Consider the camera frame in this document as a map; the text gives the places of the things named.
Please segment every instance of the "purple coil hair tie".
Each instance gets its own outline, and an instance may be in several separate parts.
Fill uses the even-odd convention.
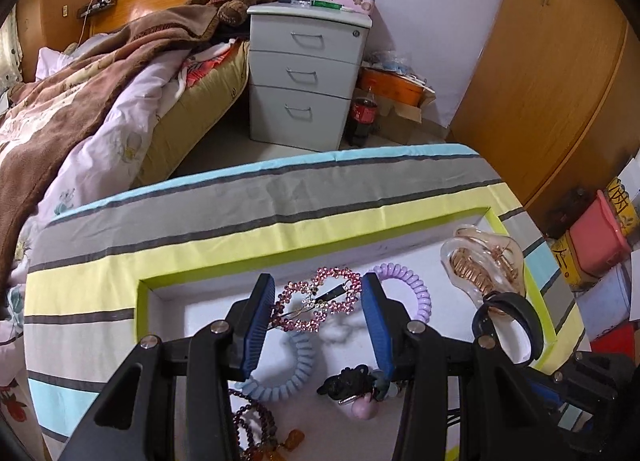
[[[418,298],[418,311],[414,316],[414,320],[419,320],[424,324],[429,323],[431,318],[431,295],[429,295],[429,291],[424,282],[420,280],[420,277],[405,266],[401,266],[401,264],[380,264],[380,266],[374,266],[372,271],[378,276],[381,283],[386,279],[400,279],[404,284],[408,285]]]

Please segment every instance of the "white drawer cabinet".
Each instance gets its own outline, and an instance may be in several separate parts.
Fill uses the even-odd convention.
[[[249,14],[252,140],[335,151],[371,19],[279,3]]]

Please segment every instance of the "brown blanket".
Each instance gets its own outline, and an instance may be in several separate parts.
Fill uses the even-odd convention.
[[[37,83],[16,86],[0,120],[0,291],[18,234],[67,154],[94,134],[127,84],[163,51],[208,40],[211,6],[178,6],[130,22],[89,53]]]

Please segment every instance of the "drawer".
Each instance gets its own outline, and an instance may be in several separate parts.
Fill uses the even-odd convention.
[[[312,56],[250,51],[251,83],[350,99],[358,66]]]
[[[264,86],[251,86],[249,101],[252,140],[311,151],[338,149],[351,103]]]
[[[319,56],[360,65],[366,28],[300,17],[254,15],[251,49]]]

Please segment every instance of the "pink plastic bin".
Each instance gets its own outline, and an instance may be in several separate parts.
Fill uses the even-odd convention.
[[[631,253],[602,190],[569,233],[580,267],[594,277],[602,277]]]

